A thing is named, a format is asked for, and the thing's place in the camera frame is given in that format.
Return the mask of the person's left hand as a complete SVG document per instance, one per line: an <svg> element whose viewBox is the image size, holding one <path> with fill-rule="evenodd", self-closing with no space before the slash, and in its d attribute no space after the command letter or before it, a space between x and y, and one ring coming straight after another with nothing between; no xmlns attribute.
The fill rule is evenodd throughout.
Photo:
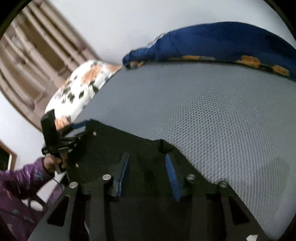
<svg viewBox="0 0 296 241"><path fill-rule="evenodd" d="M62 168L65 169L67 167L67 153L61 153L61 158L57 158L52 154L46 154L44 157L44 167L47 171L53 173L56 171L56 166L61 164Z"/></svg>

